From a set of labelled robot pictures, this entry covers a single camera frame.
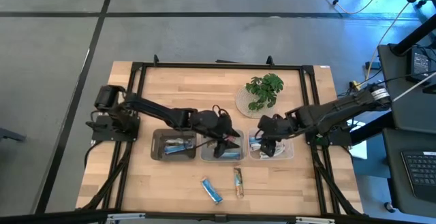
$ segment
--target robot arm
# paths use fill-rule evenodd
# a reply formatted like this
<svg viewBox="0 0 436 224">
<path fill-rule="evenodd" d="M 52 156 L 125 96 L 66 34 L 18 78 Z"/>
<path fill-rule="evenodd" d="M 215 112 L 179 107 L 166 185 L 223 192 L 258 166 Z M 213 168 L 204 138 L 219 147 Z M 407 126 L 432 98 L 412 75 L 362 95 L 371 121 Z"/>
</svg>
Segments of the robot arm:
<svg viewBox="0 0 436 224">
<path fill-rule="evenodd" d="M 275 142 L 294 138 L 303 133 L 326 135 L 334 126 L 366 111 L 382 111 L 392 103 L 386 89 L 370 84 L 353 95 L 323 105 L 302 106 L 285 113 L 263 116 L 258 128 L 263 132 L 261 151 L 268 156 L 275 152 Z"/>
<path fill-rule="evenodd" d="M 118 103 L 119 94 L 123 94 L 124 101 Z M 99 112 L 107 113 L 111 118 L 111 128 L 118 133 L 131 133 L 138 130 L 136 113 L 141 112 L 164 121 L 167 126 L 177 131 L 192 130 L 200 135 L 216 139 L 216 157 L 221 156 L 224 150 L 233 145 L 223 138 L 231 135 L 240 137 L 232 128 L 232 119 L 229 114 L 219 108 L 217 113 L 213 110 L 197 111 L 193 108 L 167 108 L 147 99 L 138 97 L 135 93 L 126 93 L 122 86 L 106 85 L 100 88 L 94 106 Z M 102 127 L 90 122 L 92 128 Z"/>
</svg>

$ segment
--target desk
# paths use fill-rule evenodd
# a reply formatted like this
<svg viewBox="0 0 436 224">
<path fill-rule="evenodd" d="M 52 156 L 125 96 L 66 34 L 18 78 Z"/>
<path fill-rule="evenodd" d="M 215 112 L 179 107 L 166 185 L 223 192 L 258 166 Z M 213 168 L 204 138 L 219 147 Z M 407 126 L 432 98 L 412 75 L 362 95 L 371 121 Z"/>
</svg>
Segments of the desk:
<svg viewBox="0 0 436 224">
<path fill-rule="evenodd" d="M 406 75 L 406 57 L 395 56 L 387 45 L 380 45 L 377 49 L 385 80 Z M 386 88 L 391 98 L 395 98 L 413 85 L 413 82 L 399 78 L 387 82 Z M 394 102 L 391 112 L 353 131 L 352 141 L 361 142 L 381 133 L 383 128 L 436 133 L 435 104 L 436 95 L 424 94 L 422 88 L 418 87 Z"/>
<path fill-rule="evenodd" d="M 406 57 L 393 55 L 387 45 L 378 46 L 378 51 L 385 80 L 406 74 Z M 386 83 L 392 98 L 413 85 L 414 83 L 404 78 Z M 418 87 L 394 102 L 391 112 L 351 133 L 354 144 L 383 133 L 391 173 L 388 184 L 392 205 L 407 214 L 436 217 L 436 204 L 414 196 L 401 158 L 403 150 L 436 150 L 435 103 L 436 95 L 424 94 L 422 88 Z"/>
<path fill-rule="evenodd" d="M 126 87 L 131 62 L 114 62 L 109 84 Z M 329 67 L 315 66 L 320 102 L 336 99 Z M 210 110 L 214 104 L 225 108 L 233 127 L 245 132 L 258 120 L 243 116 L 235 105 L 236 92 L 253 76 L 275 73 L 284 81 L 275 110 L 283 114 L 303 105 L 297 71 L 265 69 L 159 68 L 146 69 L 143 98 L 169 107 Z M 141 212 L 226 213 L 226 214 L 307 214 L 319 215 L 313 164 L 305 137 L 293 139 L 295 155 L 287 161 L 255 161 L 246 157 L 238 163 L 209 163 L 197 156 L 193 161 L 162 162 L 150 157 L 153 131 L 167 128 L 164 122 L 141 114 L 138 139 L 131 154 L 123 210 Z M 77 207 L 84 206 L 107 179 L 113 142 L 103 142 L 89 155 Z M 362 211 L 351 159 L 340 147 L 330 147 L 334 179 L 354 208 Z M 242 168 L 245 196 L 237 199 L 233 167 Z M 223 197 L 215 205 L 200 184 L 208 176 Z M 110 206 L 114 204 L 114 184 Z M 331 209 L 328 186 L 324 184 L 327 207 Z"/>
<path fill-rule="evenodd" d="M 436 135 L 394 129 L 382 133 L 392 177 L 388 180 L 392 205 L 407 214 L 436 217 L 436 203 L 414 196 L 401 158 L 405 150 L 436 150 Z"/>
</svg>

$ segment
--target potted plant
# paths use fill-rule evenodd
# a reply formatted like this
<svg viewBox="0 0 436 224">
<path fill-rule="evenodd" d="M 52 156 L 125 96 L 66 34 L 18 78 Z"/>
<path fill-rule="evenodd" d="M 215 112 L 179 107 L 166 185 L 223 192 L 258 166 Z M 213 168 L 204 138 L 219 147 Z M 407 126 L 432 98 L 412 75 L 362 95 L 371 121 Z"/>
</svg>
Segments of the potted plant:
<svg viewBox="0 0 436 224">
<path fill-rule="evenodd" d="M 258 97 L 248 104 L 248 108 L 251 111 L 259 111 L 265 105 L 267 108 L 275 105 L 277 94 L 283 90 L 283 81 L 276 74 L 266 74 L 263 78 L 252 77 L 245 89 Z"/>
</svg>

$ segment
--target black metal frame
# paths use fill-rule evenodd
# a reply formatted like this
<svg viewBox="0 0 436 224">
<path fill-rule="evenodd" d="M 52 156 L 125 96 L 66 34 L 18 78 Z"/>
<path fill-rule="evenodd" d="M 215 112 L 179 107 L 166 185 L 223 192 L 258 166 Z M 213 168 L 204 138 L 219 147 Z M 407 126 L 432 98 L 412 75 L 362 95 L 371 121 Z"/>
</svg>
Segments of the black metal frame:
<svg viewBox="0 0 436 224">
<path fill-rule="evenodd" d="M 273 62 L 273 58 L 271 56 L 269 56 L 267 58 L 266 64 L 260 65 L 260 64 L 233 63 L 230 61 L 227 61 L 227 62 L 220 61 L 218 63 L 161 63 L 161 62 L 159 62 L 159 58 L 157 57 L 157 55 L 155 55 L 152 63 L 133 63 L 132 64 L 131 73 L 130 73 L 130 77 L 129 77 L 129 84 L 127 85 L 128 91 L 132 90 L 136 72 L 139 69 L 141 69 L 140 81 L 139 81 L 137 93 L 138 93 L 138 95 L 142 94 L 143 88 L 144 88 L 144 81 L 145 81 L 147 67 L 294 70 L 294 71 L 298 71 L 299 76 L 300 76 L 300 85 L 301 85 L 301 89 L 302 89 L 302 98 L 303 98 L 304 105 L 309 105 L 309 96 L 308 96 L 307 84 L 306 84 L 306 80 L 305 80 L 306 74 L 309 75 L 309 79 L 311 81 L 311 90 L 312 90 L 312 96 L 314 98 L 314 102 L 315 102 L 315 104 L 320 103 L 320 99 L 319 99 L 319 96 L 317 93 L 317 86 L 316 86 L 316 81 L 315 81 L 315 72 L 313 71 L 313 66 L 311 66 L 311 65 L 275 65 Z M 127 142 L 127 147 L 129 147 L 129 149 L 131 149 L 132 143 L 133 142 Z M 323 156 L 324 156 L 324 162 L 326 164 L 327 172 L 329 173 L 330 177 L 333 177 L 332 166 L 331 166 L 331 162 L 330 162 L 330 155 L 328 154 L 328 150 L 325 150 L 326 149 L 325 146 L 323 146 L 322 148 L 323 148 Z M 311 153 L 314 153 L 314 152 L 317 153 L 317 148 L 316 148 L 316 146 L 311 146 Z M 113 173 L 113 169 L 115 168 L 116 160 L 118 159 L 118 154 L 119 154 L 119 149 L 117 150 L 117 148 L 115 148 L 113 156 L 112 156 L 110 175 L 111 175 L 111 173 Z M 321 214 L 327 214 L 326 199 L 324 196 L 322 177 L 315 167 L 315 160 L 313 160 L 313 164 L 314 164 L 313 169 L 314 169 L 314 173 L 315 173 L 315 181 L 316 181 L 317 192 L 318 192 L 318 200 L 320 203 L 320 212 L 321 212 Z M 127 161 L 127 163 L 125 164 L 125 167 L 123 168 L 123 171 L 121 172 L 118 194 L 116 197 L 116 204 L 115 204 L 116 210 L 121 209 L 121 204 L 123 201 L 124 186 L 125 186 L 125 183 L 127 180 L 128 166 L 129 165 L 128 165 L 128 161 Z M 106 200 L 106 202 L 104 201 L 103 208 L 108 207 L 108 198 L 110 197 L 111 188 L 106 193 L 105 199 L 107 199 L 107 200 Z M 339 214 L 340 213 L 339 204 L 338 204 L 336 197 L 334 196 L 334 193 L 331 190 L 330 190 L 330 195 L 332 198 L 332 207 L 333 207 L 334 213 Z M 195 214 L 186 214 L 186 215 L 191 215 L 192 217 L 197 216 Z M 286 219 L 281 219 L 281 221 L 289 221 L 289 219 L 287 217 Z"/>
<path fill-rule="evenodd" d="M 138 85 L 138 95 L 142 94 L 144 87 L 145 75 L 147 67 L 177 67 L 177 68 L 218 68 L 218 69 L 285 69 L 285 70 L 295 70 L 298 71 L 300 76 L 300 85 L 302 89 L 302 99 L 304 105 L 309 105 L 309 96 L 307 92 L 307 84 L 305 76 L 308 75 L 311 82 L 311 90 L 313 95 L 313 100 L 315 104 L 320 103 L 320 99 L 317 93 L 315 72 L 313 66 L 311 65 L 275 65 L 273 59 L 268 57 L 266 64 L 242 64 L 242 63 L 231 63 L 229 61 L 218 60 L 217 63 L 160 63 L 157 56 L 154 56 L 154 61 L 152 63 L 133 63 L 131 68 L 131 75 L 129 77 L 129 84 L 127 85 L 127 90 L 132 90 L 133 83 L 135 80 L 136 72 L 141 69 L 141 76 Z M 73 212 L 59 212 L 59 213 L 37 213 L 35 215 L 25 215 L 18 217 L 3 217 L 0 218 L 2 223 L 89 223 L 90 221 L 98 221 L 99 223 L 104 223 L 108 218 L 109 214 L 129 214 L 136 213 L 140 218 L 161 218 L 161 219 L 195 219 L 195 220 L 210 220 L 216 222 L 226 222 L 226 221 L 287 221 L 290 223 L 295 223 L 296 221 L 301 221 L 303 218 L 321 218 L 321 219 L 334 219 L 336 223 L 385 223 L 386 220 L 373 219 L 366 215 L 350 216 L 342 215 L 339 211 L 338 201 L 335 196 L 345 199 L 341 194 L 339 188 L 331 187 L 330 194 L 332 198 L 332 214 L 327 213 L 326 200 L 324 196 L 323 184 L 321 175 L 324 177 L 326 182 L 332 186 L 334 185 L 332 167 L 330 162 L 330 155 L 325 146 L 323 147 L 324 162 L 326 164 L 326 169 L 320 170 L 315 164 L 318 164 L 313 160 L 315 181 L 317 185 L 318 199 L 320 203 L 321 215 L 318 217 L 298 217 L 294 215 L 252 215 L 252 214 L 203 214 L 203 213 L 173 213 L 173 212 L 147 212 L 147 213 L 137 213 L 121 211 L 121 204 L 123 200 L 124 186 L 127 180 L 128 171 L 128 161 L 131 154 L 131 147 L 134 142 L 127 142 L 126 150 L 120 162 L 117 163 L 119 157 L 119 151 L 121 149 L 122 142 L 115 142 L 114 152 L 112 155 L 112 162 L 110 166 L 110 173 L 108 180 L 104 183 L 103 188 L 103 209 L 96 210 L 98 202 L 91 202 L 79 211 Z M 311 155 L 318 156 L 317 146 L 312 144 Z M 117 175 L 121 173 L 118 194 L 116 197 L 115 208 L 107 208 L 109 205 L 109 198 L 112 191 L 112 184 Z M 396 221 L 387 221 L 389 223 L 402 223 Z"/>
</svg>

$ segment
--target plastic container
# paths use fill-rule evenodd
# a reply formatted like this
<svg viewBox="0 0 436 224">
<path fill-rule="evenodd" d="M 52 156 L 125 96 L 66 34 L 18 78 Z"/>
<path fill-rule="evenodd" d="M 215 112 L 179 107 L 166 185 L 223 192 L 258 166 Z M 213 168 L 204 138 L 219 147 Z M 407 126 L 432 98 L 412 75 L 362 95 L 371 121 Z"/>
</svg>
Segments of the plastic container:
<svg viewBox="0 0 436 224">
<path fill-rule="evenodd" d="M 276 142 L 277 145 L 282 144 L 285 146 L 285 150 L 274 157 L 269 157 L 266 159 L 260 158 L 260 150 L 251 150 L 250 149 L 250 137 L 254 137 L 256 132 L 258 132 L 258 128 L 253 128 L 248 131 L 248 137 L 247 137 L 247 148 L 248 148 L 248 155 L 254 160 L 284 160 L 284 159 L 292 159 L 294 157 L 294 143 L 292 142 L 292 139 L 282 140 L 281 142 Z"/>
<path fill-rule="evenodd" d="M 239 145 L 239 148 L 227 149 L 226 152 L 229 153 L 240 153 L 240 159 L 226 159 L 226 158 L 216 158 L 213 156 L 213 150 L 215 146 L 203 145 L 200 147 L 200 158 L 207 162 L 238 162 L 245 158 L 245 143 L 244 143 L 244 133 L 238 129 L 235 129 L 239 133 L 240 137 L 236 138 L 235 144 Z M 210 138 L 201 137 L 200 144 L 210 140 Z"/>
<path fill-rule="evenodd" d="M 182 138 L 190 140 L 193 146 L 196 146 L 197 134 L 193 131 L 180 131 L 173 129 L 156 129 L 153 132 L 153 140 L 151 144 L 150 156 L 158 161 L 188 161 L 196 157 L 196 149 L 182 150 L 175 153 L 165 154 L 164 147 L 167 139 Z"/>
</svg>

